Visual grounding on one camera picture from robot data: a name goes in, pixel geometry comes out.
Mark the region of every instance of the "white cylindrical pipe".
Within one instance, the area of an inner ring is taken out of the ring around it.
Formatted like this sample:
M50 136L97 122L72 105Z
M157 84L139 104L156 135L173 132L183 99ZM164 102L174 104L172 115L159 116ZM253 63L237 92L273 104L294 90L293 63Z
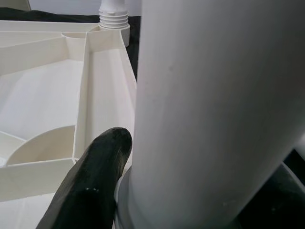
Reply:
M102 0L100 7L100 27L104 29L119 29L125 47L129 45L130 25L125 0Z
M142 5L132 168L117 222L222 228L304 132L305 2Z

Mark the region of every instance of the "cream plastic tray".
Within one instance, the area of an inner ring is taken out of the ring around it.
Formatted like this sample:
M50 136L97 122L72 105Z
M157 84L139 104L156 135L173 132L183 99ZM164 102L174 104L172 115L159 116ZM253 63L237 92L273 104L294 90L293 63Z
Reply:
M118 30L22 21L0 30L0 228L32 229L96 136L114 126L133 135L136 81Z

